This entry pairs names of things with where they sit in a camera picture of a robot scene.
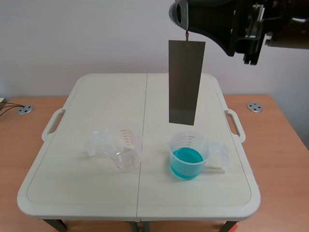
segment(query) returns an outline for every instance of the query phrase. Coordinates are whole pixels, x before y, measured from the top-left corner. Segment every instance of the blue liquid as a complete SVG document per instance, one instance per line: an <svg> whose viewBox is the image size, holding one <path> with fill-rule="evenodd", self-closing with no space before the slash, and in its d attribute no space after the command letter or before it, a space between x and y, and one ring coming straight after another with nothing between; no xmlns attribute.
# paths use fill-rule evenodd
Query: blue liquid
<svg viewBox="0 0 309 232"><path fill-rule="evenodd" d="M174 155L178 159L188 163L199 163L203 161L203 157L197 151L188 147L183 147L174 151ZM174 159L170 167L177 176L183 179L192 179L200 173L203 164L189 165Z"/></svg>

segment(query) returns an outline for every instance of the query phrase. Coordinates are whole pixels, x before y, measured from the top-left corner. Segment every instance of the white folding table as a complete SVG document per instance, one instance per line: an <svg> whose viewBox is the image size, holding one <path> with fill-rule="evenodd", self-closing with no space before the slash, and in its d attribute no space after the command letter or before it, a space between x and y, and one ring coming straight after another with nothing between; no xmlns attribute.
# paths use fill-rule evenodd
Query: white folding table
<svg viewBox="0 0 309 232"><path fill-rule="evenodd" d="M218 82L201 77L194 126L169 123L168 74L90 74L78 80L63 108L46 126L44 144L17 197L27 215L44 219L60 232L61 219L226 220L221 231L251 216L260 193L241 143L245 134L235 112L228 109ZM51 133L57 119L63 118ZM239 135L231 132L231 116ZM140 168L115 171L104 157L89 157L94 131L134 123L143 132ZM181 130L198 131L229 149L230 167L206 162L192 180L176 177L169 167L165 142Z"/></svg>

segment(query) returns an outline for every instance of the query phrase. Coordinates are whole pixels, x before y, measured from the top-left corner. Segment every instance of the metal plate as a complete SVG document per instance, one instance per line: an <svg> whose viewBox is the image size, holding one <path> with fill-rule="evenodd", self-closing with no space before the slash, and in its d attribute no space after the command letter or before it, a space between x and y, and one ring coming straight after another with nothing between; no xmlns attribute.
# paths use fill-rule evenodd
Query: metal plate
<svg viewBox="0 0 309 232"><path fill-rule="evenodd" d="M205 42L169 41L169 122L194 125Z"/></svg>
<svg viewBox="0 0 309 232"><path fill-rule="evenodd" d="M27 104L25 105L25 107L19 107L17 110L17 113L19 115L26 115L28 113L30 113L33 110L34 106L31 104Z"/></svg>
<svg viewBox="0 0 309 232"><path fill-rule="evenodd" d="M257 103L257 102L249 102L247 104L247 108L249 110L251 110L252 112L256 112L256 113L259 113L263 110L263 107L260 103Z"/></svg>

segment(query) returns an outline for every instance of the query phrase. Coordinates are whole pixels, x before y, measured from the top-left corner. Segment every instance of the plastic measuring cup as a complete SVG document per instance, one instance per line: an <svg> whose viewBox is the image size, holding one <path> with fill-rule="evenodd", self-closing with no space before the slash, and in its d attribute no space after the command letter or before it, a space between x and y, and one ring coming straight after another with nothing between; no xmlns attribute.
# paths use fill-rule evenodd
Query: plastic measuring cup
<svg viewBox="0 0 309 232"><path fill-rule="evenodd" d="M142 136L133 129L111 127L104 132L94 132L92 141L89 156L94 156L100 147L117 170L128 172L139 166Z"/></svg>
<svg viewBox="0 0 309 232"><path fill-rule="evenodd" d="M168 146L171 169L183 179L196 177L212 155L221 157L223 170L226 171L228 168L229 156L226 146L212 143L195 131L185 130L175 134Z"/></svg>

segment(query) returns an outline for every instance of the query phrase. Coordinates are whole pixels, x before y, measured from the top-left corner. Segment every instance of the wooden surface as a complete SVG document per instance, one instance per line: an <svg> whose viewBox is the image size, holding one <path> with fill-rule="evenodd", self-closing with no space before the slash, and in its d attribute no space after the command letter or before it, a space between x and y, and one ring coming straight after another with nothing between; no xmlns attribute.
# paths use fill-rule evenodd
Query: wooden surface
<svg viewBox="0 0 309 232"><path fill-rule="evenodd" d="M278 106L267 95L226 96L246 132L243 143L261 192L259 210L239 223L237 232L307 231L309 218L309 152ZM34 111L20 116L17 108L0 117L0 232L53 232L43 221L24 215L17 206L18 189L43 142L41 133L65 97L14 98L11 102L34 104ZM256 101L263 112L253 113L246 103ZM216 232L223 222L152 222L152 232ZM116 221L66 221L69 232L124 231Z"/></svg>

